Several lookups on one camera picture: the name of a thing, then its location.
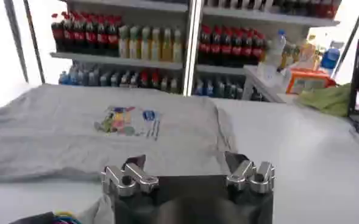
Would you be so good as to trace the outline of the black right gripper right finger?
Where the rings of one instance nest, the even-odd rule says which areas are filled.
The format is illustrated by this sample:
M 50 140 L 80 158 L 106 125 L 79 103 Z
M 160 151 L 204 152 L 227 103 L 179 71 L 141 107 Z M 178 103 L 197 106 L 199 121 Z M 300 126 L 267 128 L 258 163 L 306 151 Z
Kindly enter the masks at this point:
M 268 194 L 274 191 L 275 167 L 267 161 L 256 166 L 247 156 L 225 151 L 224 156 L 230 170 L 226 176 L 226 185 L 236 191 L 250 187 L 258 194 Z

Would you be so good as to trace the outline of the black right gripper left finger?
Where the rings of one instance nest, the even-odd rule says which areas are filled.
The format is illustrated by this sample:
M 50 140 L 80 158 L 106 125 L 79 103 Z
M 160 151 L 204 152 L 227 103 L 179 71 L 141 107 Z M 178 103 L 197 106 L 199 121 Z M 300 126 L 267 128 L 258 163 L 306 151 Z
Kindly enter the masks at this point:
M 156 176 L 144 171 L 146 155 L 127 158 L 121 167 L 105 166 L 101 172 L 102 189 L 105 194 L 131 197 L 137 192 L 150 194 L 160 183 Z

